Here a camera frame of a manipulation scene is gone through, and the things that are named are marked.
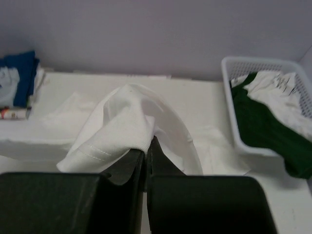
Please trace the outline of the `white Coca-Cola print t-shirt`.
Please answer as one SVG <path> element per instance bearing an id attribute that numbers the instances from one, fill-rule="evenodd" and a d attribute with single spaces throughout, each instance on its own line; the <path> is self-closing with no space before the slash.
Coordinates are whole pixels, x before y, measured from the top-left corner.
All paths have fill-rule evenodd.
<path id="1" fill-rule="evenodd" d="M 188 175 L 245 175 L 223 134 L 214 127 L 191 136 L 175 110 L 152 90 L 127 84 L 100 103 L 74 94 L 41 119 L 0 122 L 0 155 L 52 162 L 61 172 L 99 172 L 131 149 L 148 152 L 156 137 L 165 157 Z"/>

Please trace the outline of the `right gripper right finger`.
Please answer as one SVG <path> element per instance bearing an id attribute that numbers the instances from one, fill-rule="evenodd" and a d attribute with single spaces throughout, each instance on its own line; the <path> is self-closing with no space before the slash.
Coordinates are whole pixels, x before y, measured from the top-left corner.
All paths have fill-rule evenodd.
<path id="1" fill-rule="evenodd" d="M 275 234 L 266 195 L 248 176 L 186 175 L 156 137 L 147 156 L 147 209 L 154 234 Z"/>

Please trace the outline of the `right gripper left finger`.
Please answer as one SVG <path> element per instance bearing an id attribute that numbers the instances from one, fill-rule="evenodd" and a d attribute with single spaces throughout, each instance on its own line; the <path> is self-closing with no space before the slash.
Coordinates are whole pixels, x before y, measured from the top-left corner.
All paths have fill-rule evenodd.
<path id="1" fill-rule="evenodd" d="M 131 149 L 96 174 L 5 173 L 3 234 L 134 234 L 144 153 Z"/>

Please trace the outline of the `blue cartoon print t-shirt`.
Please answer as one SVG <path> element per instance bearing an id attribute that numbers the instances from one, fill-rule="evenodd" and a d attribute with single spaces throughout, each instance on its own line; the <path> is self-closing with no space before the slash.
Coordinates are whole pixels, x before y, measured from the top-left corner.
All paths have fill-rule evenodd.
<path id="1" fill-rule="evenodd" d="M 16 68 L 19 74 L 17 92 L 13 99 L 14 107 L 27 106 L 28 99 L 34 94 L 35 76 L 39 59 L 34 50 L 15 55 L 6 55 L 0 59 L 0 67 Z"/>

